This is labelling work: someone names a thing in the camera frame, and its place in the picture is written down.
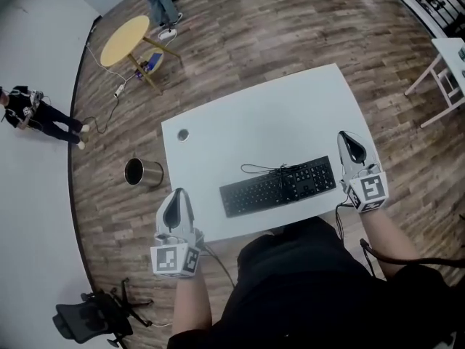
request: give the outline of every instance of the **round wooden table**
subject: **round wooden table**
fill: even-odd
[[[132,55],[132,51],[139,45],[143,40],[154,47],[160,48],[165,52],[175,55],[179,59],[181,57],[166,48],[165,46],[157,43],[156,41],[148,38],[145,34],[150,26],[150,20],[146,15],[140,15],[139,17],[132,18],[128,22],[124,23],[115,33],[108,39],[107,44],[102,50],[100,55],[100,63],[102,66],[110,67],[118,63],[124,58],[129,60],[136,66],[137,70],[144,76],[148,83],[159,93],[160,90],[153,83],[149,75],[140,67],[139,63],[135,60]]]

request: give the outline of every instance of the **trash can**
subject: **trash can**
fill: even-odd
[[[164,171],[160,163],[133,158],[127,162],[124,177],[130,185],[156,188],[163,181]]]

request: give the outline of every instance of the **black cable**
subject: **black cable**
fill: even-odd
[[[99,130],[99,125],[97,124],[97,118],[95,118],[95,116],[88,116],[87,118],[84,119],[84,121],[82,122],[83,124],[86,123],[87,120],[94,120],[94,123],[95,123],[95,127],[97,128],[97,132],[100,134],[100,135],[103,135],[106,131],[107,131],[107,128],[108,128],[108,123],[110,123],[110,120],[111,118],[113,117],[113,113],[115,112],[116,108],[118,107],[119,105],[119,97],[117,95],[115,95],[116,97],[116,104],[115,106],[113,107],[111,113],[110,113],[110,116],[108,117],[108,120],[107,122],[105,123],[105,128],[100,131]]]
[[[366,250],[368,253],[372,254],[378,260],[386,262],[393,265],[443,265],[451,266],[453,268],[465,268],[465,259],[449,260],[443,259],[440,257],[425,257],[423,259],[413,259],[413,260],[402,260],[402,259],[393,259],[383,254],[378,253],[372,249],[368,242],[365,239],[360,240],[361,247]]]
[[[375,271],[373,270],[373,266],[372,266],[372,264],[371,264],[370,258],[368,257],[368,253],[366,253],[366,249],[365,249],[365,248],[362,247],[362,249],[363,249],[363,254],[365,255],[366,262],[368,263],[368,266],[370,267],[371,274],[373,275],[373,277],[376,278],[376,276],[375,276]]]
[[[240,166],[240,170],[244,173],[252,173],[252,174],[255,174],[255,173],[271,173],[275,170],[278,170],[278,169],[282,169],[283,167],[285,167],[286,165],[283,164],[280,168],[270,168],[270,167],[263,167],[263,166],[257,166],[256,164],[242,164]],[[254,171],[254,172],[250,172],[250,171],[246,171],[244,169],[244,167],[255,167],[255,168],[263,168],[264,170],[263,171]]]
[[[227,271],[226,267],[223,265],[223,263],[221,262],[221,260],[219,259],[219,257],[217,256],[217,254],[215,254],[215,252],[213,252],[213,249],[211,249],[210,247],[208,247],[207,245],[205,245],[205,250],[210,254],[210,256],[212,256],[218,263],[219,265],[223,268],[223,270],[225,271],[227,277],[229,278],[230,282],[231,282],[231,285],[233,288],[235,288],[235,284],[233,282],[233,279],[231,278],[231,275],[229,274],[229,272]]]
[[[344,227],[342,226],[342,221],[341,221],[341,217],[339,216],[339,208],[340,207],[346,207],[346,208],[351,208],[353,207],[353,204],[351,203],[346,203],[347,200],[349,199],[349,196],[346,197],[346,200],[343,201],[342,203],[338,204],[336,206],[336,211],[335,211],[335,215],[336,215],[336,228],[337,228],[337,232],[339,234],[339,238],[341,239],[341,242],[342,244],[344,244]]]

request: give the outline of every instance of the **white sneaker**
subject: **white sneaker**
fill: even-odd
[[[176,21],[176,22],[173,22],[173,26],[177,25],[177,24],[180,22],[182,16],[183,16],[182,13],[178,13],[178,14],[177,14],[177,21]]]

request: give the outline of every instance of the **white table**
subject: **white table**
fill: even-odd
[[[412,92],[420,83],[421,81],[428,75],[429,73],[433,75],[434,80],[436,81],[442,95],[445,98],[448,107],[441,113],[438,113],[436,116],[431,118],[428,121],[425,121],[420,127],[424,128],[430,125],[432,122],[441,119],[444,115],[447,115],[452,110],[455,110],[458,106],[463,105],[465,103],[465,77],[462,75],[462,71],[465,71],[465,62],[458,56],[458,51],[464,45],[464,41],[460,38],[451,38],[451,39],[432,39],[432,43],[436,47],[439,54],[437,55],[436,59],[432,62],[431,65],[422,73],[422,75],[418,78],[415,83],[412,84],[410,88],[407,89],[405,95],[408,95]],[[442,70],[440,73],[436,73],[434,71],[434,67],[441,61],[444,60],[447,68]],[[454,87],[449,80],[449,76],[453,76],[458,84],[458,87]],[[450,87],[450,91],[447,91],[442,83],[443,80],[448,82],[448,86]],[[452,103],[451,98],[458,93],[461,93],[462,98],[457,101],[456,103]]]
[[[354,95],[327,65],[242,90],[162,123],[172,188],[189,193],[206,241],[276,228],[333,211],[342,191],[337,134],[357,133],[374,148]],[[178,134],[187,129],[181,142]],[[337,187],[298,202],[227,218],[219,187],[254,177],[241,164],[279,167],[329,156]]]

